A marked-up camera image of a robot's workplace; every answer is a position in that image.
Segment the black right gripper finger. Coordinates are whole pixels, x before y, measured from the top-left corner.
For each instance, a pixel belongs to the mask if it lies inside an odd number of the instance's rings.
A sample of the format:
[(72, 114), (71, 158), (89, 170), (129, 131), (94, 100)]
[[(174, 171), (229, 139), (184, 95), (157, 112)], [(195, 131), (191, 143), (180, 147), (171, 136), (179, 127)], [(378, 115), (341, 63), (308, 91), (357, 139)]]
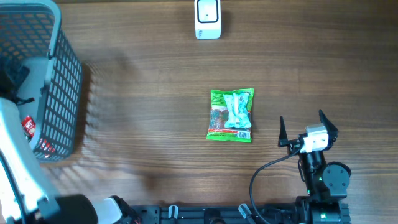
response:
[(278, 146), (287, 146), (288, 145), (288, 137), (287, 132), (285, 129), (284, 118), (280, 117), (280, 133), (279, 133), (279, 140)]
[(338, 134), (338, 128), (326, 117), (322, 110), (319, 110), (321, 123), (326, 127), (328, 134)]

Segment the light teal wipes packet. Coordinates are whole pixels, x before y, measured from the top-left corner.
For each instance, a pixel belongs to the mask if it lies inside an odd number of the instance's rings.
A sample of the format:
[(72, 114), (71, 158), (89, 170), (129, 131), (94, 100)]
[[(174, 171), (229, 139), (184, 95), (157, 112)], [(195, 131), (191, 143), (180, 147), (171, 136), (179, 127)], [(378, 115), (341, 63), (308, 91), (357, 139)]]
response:
[(232, 95), (223, 95), (228, 110), (228, 120), (224, 126), (226, 128), (250, 128), (252, 126), (247, 104), (249, 93), (233, 93)]

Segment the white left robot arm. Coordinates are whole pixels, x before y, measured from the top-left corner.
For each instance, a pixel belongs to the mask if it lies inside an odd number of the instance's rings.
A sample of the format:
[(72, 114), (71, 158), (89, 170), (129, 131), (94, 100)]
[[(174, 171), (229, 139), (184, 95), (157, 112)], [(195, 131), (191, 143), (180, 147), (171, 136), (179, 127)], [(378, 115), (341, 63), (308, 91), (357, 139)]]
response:
[(45, 178), (22, 129), (17, 105), (1, 98), (1, 212), (6, 223), (140, 223), (123, 199), (61, 196)]

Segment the red snack stick packet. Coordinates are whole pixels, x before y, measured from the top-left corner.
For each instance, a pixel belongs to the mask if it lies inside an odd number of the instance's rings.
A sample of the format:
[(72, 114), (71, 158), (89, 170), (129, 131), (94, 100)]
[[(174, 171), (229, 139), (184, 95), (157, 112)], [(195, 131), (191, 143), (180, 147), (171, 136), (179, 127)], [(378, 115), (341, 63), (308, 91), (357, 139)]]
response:
[(35, 134), (35, 122), (32, 119), (31, 116), (26, 116), (23, 120), (22, 120), (22, 126), (24, 128), (25, 133), (28, 135), (28, 137), (33, 138), (34, 134)]

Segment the green gummy candy bag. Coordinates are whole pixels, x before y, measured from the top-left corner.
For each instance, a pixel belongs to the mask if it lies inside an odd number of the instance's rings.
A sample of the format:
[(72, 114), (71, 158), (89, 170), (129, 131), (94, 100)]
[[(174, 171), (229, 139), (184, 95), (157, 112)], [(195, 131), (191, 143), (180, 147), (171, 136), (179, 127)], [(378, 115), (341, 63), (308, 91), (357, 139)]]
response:
[(232, 95), (233, 93), (242, 92), (249, 93), (247, 109), (249, 120), (251, 122), (252, 101), (254, 98), (254, 90), (252, 88), (230, 91), (211, 90), (210, 124), (206, 135), (207, 139), (215, 141), (252, 142), (252, 126), (250, 128), (226, 128), (224, 126), (225, 122), (228, 120), (228, 110), (223, 95)]

